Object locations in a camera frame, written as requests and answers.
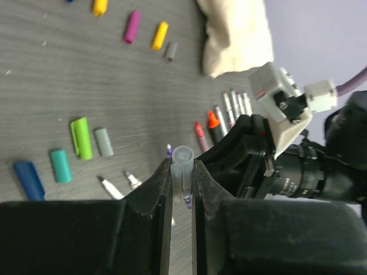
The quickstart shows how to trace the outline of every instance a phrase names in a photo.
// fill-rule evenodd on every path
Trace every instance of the cloth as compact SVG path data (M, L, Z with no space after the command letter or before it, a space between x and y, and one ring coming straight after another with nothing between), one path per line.
M262 0L197 0L206 15L203 70L210 77L242 72L274 60Z

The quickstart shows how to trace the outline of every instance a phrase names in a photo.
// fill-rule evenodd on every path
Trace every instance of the floor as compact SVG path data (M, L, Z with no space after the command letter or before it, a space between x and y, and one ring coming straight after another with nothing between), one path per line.
M128 15L142 12L134 44L122 42ZM173 62L150 45L161 21L170 24L166 43L178 41ZM30 160L47 200L109 199L102 175L127 194L122 170L146 180L165 157L167 143L199 155L195 121L205 125L221 91L247 89L248 73L215 80L201 74L205 18L194 0L110 0L95 18L90 0L0 1L0 201L25 200L11 165ZM69 123L86 116L89 129L107 127L115 155L78 160ZM74 180L57 184L49 151L67 151ZM175 205L170 274L191 273L191 219Z

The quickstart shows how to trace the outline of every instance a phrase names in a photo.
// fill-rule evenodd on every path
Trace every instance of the magenta marker cap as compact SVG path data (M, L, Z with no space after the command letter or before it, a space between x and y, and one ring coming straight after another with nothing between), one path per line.
M134 10L131 13L130 19L126 27L125 35L124 35L124 41L127 44L132 44L134 42L136 34L139 29L141 18L142 18L142 14L139 11Z

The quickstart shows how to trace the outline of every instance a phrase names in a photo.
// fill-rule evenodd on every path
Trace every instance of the translucent cap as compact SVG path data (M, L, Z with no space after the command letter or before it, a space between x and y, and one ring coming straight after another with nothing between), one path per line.
M188 146L179 146L172 153L173 199L181 202L182 197L191 193L191 177L194 167L194 151Z

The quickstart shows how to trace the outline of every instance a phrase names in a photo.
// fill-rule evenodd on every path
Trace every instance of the yellow marker cap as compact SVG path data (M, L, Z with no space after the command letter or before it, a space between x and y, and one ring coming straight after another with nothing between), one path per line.
M163 21L159 24L157 33L155 34L153 44L151 46L152 50L160 50L163 42L165 41L165 37L168 30L168 23Z
M95 16L102 16L107 10L108 0L95 0L93 13Z

